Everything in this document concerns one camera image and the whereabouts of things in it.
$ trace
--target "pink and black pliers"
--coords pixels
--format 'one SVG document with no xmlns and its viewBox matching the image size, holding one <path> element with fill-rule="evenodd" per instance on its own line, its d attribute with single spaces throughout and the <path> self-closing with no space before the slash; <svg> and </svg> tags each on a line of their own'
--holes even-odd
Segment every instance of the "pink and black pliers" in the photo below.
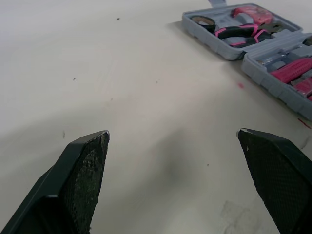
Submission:
<svg viewBox="0 0 312 234">
<path fill-rule="evenodd" d="M 243 48 L 266 39 L 271 39 L 272 33 L 280 32 L 283 29 L 284 26 L 281 23 L 269 23 L 261 26 L 257 24 L 243 24 L 241 26 L 221 28 L 214 35 L 221 40 L 232 37 L 244 37 L 246 38 L 245 41 L 230 44 L 230 46 L 235 48 Z"/>
</svg>

